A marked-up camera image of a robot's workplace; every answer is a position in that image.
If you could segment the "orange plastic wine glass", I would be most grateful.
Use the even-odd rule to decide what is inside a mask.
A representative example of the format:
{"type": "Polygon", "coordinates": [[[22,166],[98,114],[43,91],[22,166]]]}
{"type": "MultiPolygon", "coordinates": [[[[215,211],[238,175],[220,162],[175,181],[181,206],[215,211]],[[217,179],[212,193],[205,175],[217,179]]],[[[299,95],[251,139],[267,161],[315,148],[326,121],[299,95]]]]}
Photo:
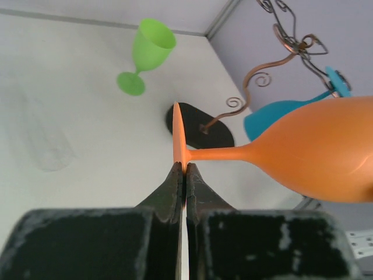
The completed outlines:
{"type": "Polygon", "coordinates": [[[281,185],[331,202],[372,201],[372,97],[321,100],[276,121],[244,146],[190,150],[178,103],[173,106],[173,158],[252,163],[281,185]]]}

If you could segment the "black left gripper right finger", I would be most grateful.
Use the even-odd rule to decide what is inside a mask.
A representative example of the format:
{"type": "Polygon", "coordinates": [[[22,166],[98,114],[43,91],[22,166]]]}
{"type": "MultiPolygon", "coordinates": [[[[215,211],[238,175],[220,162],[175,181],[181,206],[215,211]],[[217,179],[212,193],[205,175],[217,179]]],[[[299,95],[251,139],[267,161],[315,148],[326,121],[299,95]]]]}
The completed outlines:
{"type": "Polygon", "coordinates": [[[363,279],[347,237],[320,211],[237,210],[186,175],[191,279],[363,279]]]}

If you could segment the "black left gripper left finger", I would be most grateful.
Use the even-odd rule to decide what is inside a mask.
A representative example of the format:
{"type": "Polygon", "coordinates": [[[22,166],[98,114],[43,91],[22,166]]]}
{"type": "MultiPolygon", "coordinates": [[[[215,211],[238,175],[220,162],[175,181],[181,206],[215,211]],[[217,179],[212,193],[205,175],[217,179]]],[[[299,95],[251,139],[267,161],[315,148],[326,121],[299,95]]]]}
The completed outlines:
{"type": "Polygon", "coordinates": [[[133,208],[35,209],[1,253],[2,279],[180,279],[183,172],[133,208]]]}

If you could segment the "blue plastic wine glass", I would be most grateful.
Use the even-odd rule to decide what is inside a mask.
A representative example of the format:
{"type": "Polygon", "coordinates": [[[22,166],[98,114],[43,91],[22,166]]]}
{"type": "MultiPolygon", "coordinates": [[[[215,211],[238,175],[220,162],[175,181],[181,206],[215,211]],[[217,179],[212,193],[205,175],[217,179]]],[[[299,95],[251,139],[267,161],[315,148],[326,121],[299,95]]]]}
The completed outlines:
{"type": "Polygon", "coordinates": [[[257,139],[265,130],[267,130],[277,120],[286,114],[311,103],[318,102],[332,94],[336,98],[352,97],[351,86],[347,79],[338,71],[330,66],[325,67],[331,89],[309,100],[282,100],[265,105],[258,111],[251,113],[244,118],[244,130],[248,139],[252,142],[257,139]]]}

